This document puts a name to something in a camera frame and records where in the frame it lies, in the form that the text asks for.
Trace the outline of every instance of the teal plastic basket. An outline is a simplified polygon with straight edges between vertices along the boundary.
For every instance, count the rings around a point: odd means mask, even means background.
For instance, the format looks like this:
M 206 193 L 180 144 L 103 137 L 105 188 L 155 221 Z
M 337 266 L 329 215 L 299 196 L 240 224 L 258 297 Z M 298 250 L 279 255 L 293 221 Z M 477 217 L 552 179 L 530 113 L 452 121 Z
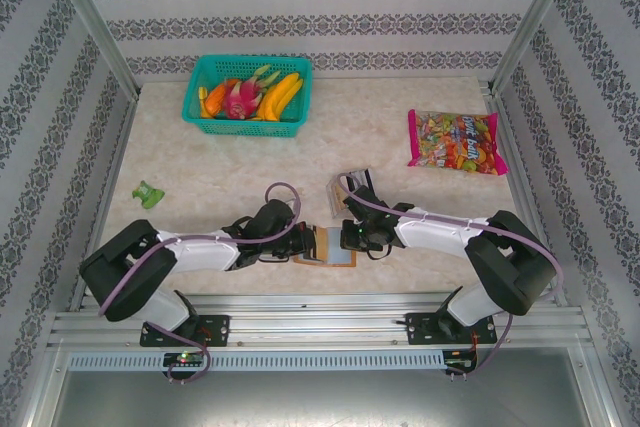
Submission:
M 246 80 L 256 69 L 271 64 L 264 77 L 279 70 L 279 82 L 286 75 L 298 72 L 304 80 L 302 88 L 293 97 L 280 116 L 280 122 L 251 120 L 218 120 L 200 117 L 198 88 L 206 87 L 210 92 L 225 79 Z M 311 62 L 296 57 L 257 57 L 249 55 L 204 55 L 200 57 L 191 74 L 189 87 L 184 97 L 182 118 L 196 124 L 205 134 L 253 135 L 261 137 L 295 137 L 298 129 L 307 121 L 311 106 Z

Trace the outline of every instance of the wall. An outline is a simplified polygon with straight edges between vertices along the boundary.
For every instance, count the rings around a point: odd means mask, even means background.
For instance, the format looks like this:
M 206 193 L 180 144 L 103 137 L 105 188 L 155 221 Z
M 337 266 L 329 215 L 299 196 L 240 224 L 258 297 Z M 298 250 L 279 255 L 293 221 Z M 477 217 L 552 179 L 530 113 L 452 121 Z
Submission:
M 554 0 L 502 92 L 624 425 L 640 424 L 640 0 Z
M 324 77 L 489 80 L 532 0 L 95 0 L 139 83 L 204 53 L 303 55 Z
M 69 0 L 0 0 L 0 426 L 68 308 L 129 102 Z

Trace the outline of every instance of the green toy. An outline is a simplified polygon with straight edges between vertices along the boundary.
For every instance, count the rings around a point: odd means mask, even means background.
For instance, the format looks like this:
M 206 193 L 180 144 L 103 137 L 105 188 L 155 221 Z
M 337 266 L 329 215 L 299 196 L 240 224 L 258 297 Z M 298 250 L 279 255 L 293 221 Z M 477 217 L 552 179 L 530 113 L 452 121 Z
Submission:
M 164 197 L 163 190 L 154 189 L 144 180 L 140 182 L 140 185 L 136 190 L 132 192 L 132 194 L 134 199 L 136 197 L 142 199 L 142 207 L 147 210 L 160 202 L 162 200 L 162 197 Z

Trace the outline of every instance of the colorful candy bag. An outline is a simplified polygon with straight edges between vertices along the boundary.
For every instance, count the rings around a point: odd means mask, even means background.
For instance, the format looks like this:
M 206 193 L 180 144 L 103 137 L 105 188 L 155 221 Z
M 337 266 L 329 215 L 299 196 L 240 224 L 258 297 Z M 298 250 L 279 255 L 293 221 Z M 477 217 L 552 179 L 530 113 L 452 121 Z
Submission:
M 507 164 L 498 155 L 498 114 L 460 115 L 409 111 L 410 166 L 426 165 L 503 175 Z

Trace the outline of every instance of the beige table surface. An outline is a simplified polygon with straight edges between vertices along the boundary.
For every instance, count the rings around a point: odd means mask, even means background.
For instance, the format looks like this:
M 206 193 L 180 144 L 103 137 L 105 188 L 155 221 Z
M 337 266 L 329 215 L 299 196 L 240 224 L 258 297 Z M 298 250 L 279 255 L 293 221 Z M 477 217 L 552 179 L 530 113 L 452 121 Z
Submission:
M 461 217 L 515 211 L 505 177 L 407 167 L 407 111 L 486 113 L 475 78 L 314 81 L 309 119 L 294 139 L 205 135 L 181 119 L 186 85 L 144 85 L 102 243 L 139 218 L 158 230 L 217 230 L 254 215 L 264 190 L 278 180 L 300 192 L 301 220 L 339 226 L 326 184 L 338 172 L 367 166 L 389 205 L 404 201 Z M 150 211 L 131 196 L 143 179 L 166 192 Z M 289 197 L 284 190 L 274 194 Z M 358 254 L 355 268 L 258 263 L 236 272 L 170 275 L 164 285 L 184 293 L 392 293 L 451 290 L 475 281 L 466 259 L 394 249 L 375 262 Z

